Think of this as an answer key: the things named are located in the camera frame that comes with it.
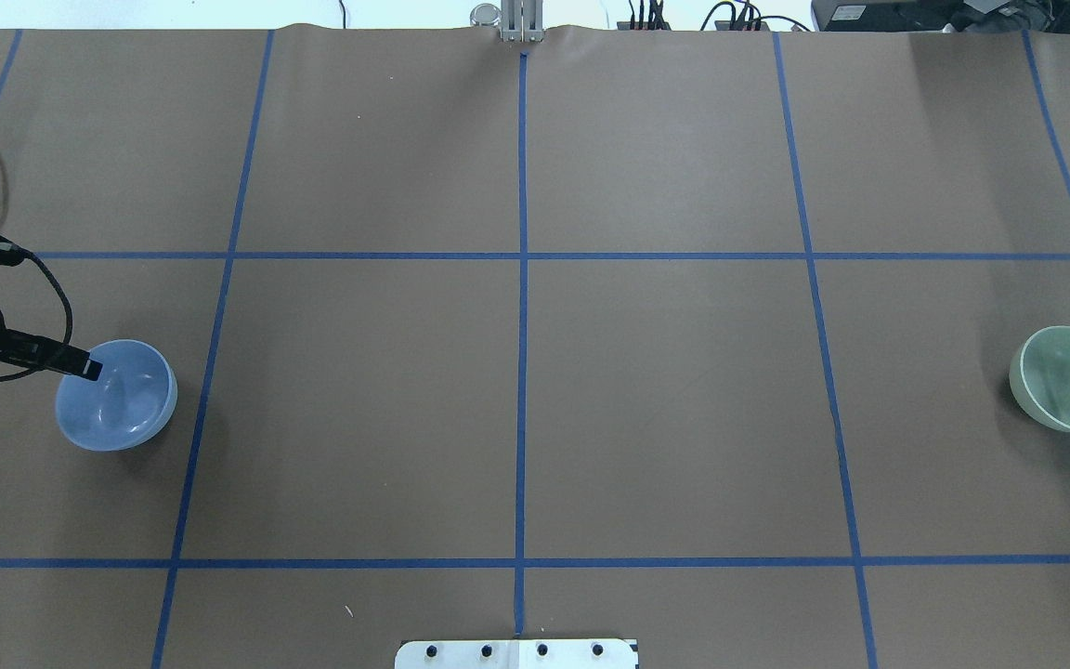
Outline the white mounting plate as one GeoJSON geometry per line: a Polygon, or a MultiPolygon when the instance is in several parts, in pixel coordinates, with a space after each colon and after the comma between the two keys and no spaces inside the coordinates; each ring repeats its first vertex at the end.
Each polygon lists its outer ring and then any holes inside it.
{"type": "Polygon", "coordinates": [[[638,668],[635,640],[620,638],[413,640],[395,668],[638,668]]]}

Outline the blue bowl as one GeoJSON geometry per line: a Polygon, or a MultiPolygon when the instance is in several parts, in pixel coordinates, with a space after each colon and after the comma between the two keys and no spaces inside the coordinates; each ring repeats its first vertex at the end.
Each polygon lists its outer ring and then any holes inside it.
{"type": "Polygon", "coordinates": [[[90,348],[101,364],[97,381],[65,376],[55,397],[59,431],[87,452],[123,452],[143,445],[170,422],[178,382],[157,348],[133,339],[90,348]]]}

